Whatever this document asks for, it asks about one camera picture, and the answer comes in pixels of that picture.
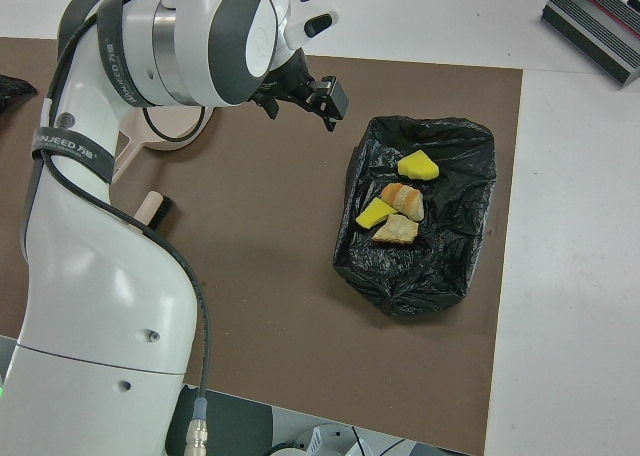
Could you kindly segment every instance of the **yellow sponge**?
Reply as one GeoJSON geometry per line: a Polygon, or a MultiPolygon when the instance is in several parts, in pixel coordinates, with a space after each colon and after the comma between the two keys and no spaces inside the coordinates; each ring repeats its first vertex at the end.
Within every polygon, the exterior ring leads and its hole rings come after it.
{"type": "Polygon", "coordinates": [[[438,165],[429,159],[421,149],[398,161],[398,174],[411,179],[437,178],[440,175],[438,165]]]}
{"type": "Polygon", "coordinates": [[[360,216],[356,218],[356,223],[365,229],[371,229],[378,223],[383,222],[390,214],[395,214],[397,211],[382,201],[380,198],[373,198],[373,201],[360,213],[360,216]]]}

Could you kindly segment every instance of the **food item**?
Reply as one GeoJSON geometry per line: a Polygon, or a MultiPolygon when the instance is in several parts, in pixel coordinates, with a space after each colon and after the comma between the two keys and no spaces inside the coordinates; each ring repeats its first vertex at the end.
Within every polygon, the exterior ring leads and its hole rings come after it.
{"type": "Polygon", "coordinates": [[[438,165],[429,159],[421,149],[398,161],[398,174],[411,179],[430,179],[440,175],[438,165]]]}
{"type": "Polygon", "coordinates": [[[360,213],[356,218],[356,223],[365,229],[370,229],[378,223],[381,223],[390,214],[397,213],[395,209],[382,201],[380,198],[373,198],[373,201],[360,213]]]}
{"type": "Polygon", "coordinates": [[[414,221],[424,219],[422,193],[402,183],[391,183],[382,190],[380,198],[414,221]]]}
{"type": "Polygon", "coordinates": [[[418,235],[418,223],[401,214],[391,214],[373,240],[381,243],[411,244],[418,235]]]}

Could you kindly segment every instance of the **velcro strap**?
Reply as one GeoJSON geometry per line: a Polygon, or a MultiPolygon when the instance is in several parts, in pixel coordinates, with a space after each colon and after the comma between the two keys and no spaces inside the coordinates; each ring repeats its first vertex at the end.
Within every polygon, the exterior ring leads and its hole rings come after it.
{"type": "Polygon", "coordinates": [[[111,184],[115,165],[113,155],[83,134],[63,128],[38,128],[31,145],[33,159],[40,157],[42,149],[76,160],[111,184]]]}
{"type": "Polygon", "coordinates": [[[104,0],[98,8],[98,47],[102,67],[120,97],[135,108],[148,108],[152,103],[144,99],[136,88],[124,55],[122,38],[123,0],[104,0]]]}

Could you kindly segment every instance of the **black plastic bag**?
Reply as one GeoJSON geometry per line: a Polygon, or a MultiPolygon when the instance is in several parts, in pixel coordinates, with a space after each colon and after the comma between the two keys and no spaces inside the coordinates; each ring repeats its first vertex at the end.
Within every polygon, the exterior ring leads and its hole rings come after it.
{"type": "Polygon", "coordinates": [[[333,255],[335,270],[387,314],[441,311],[466,295],[482,243],[495,183],[495,148],[487,128],[466,119],[377,117],[354,150],[333,255]],[[398,160],[422,149],[440,176],[399,176],[398,160]],[[380,244],[355,218],[389,183],[422,191],[425,218],[410,245],[380,244]]]}
{"type": "Polygon", "coordinates": [[[0,113],[4,111],[12,98],[36,93],[36,88],[26,81],[0,74],[0,113]]]}

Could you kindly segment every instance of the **metal connector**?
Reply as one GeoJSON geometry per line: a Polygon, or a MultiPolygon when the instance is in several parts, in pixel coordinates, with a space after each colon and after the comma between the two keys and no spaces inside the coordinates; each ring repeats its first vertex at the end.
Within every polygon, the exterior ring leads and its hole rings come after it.
{"type": "Polygon", "coordinates": [[[192,419],[187,429],[187,446],[184,448],[184,456],[206,456],[207,435],[207,421],[192,419]]]}

